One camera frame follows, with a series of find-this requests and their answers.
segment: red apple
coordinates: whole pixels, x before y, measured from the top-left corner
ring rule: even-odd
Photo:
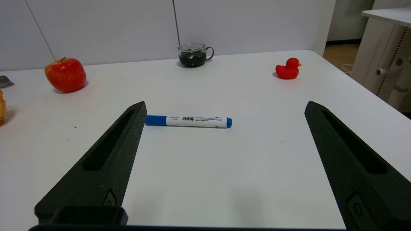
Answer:
[[[56,60],[47,65],[44,72],[53,87],[64,93],[77,91],[85,84],[83,65],[75,58]]]

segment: marker label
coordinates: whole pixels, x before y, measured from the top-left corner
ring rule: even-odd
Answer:
[[[227,127],[227,117],[167,116],[167,126]]]

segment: pen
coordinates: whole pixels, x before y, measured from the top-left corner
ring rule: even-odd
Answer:
[[[230,128],[233,120],[227,117],[148,115],[145,119],[145,124],[156,126]]]

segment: blue marker end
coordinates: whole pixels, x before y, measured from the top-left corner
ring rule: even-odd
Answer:
[[[227,128],[230,128],[233,125],[233,120],[231,118],[227,118]]]
[[[145,118],[145,124],[154,126],[166,126],[166,118],[167,116],[165,115],[148,115]]]

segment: red rubber duck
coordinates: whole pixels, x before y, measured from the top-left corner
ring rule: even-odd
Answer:
[[[275,67],[275,72],[277,76],[281,79],[295,79],[297,78],[298,67],[301,66],[300,61],[296,58],[290,58],[287,60],[285,66],[277,65]]]

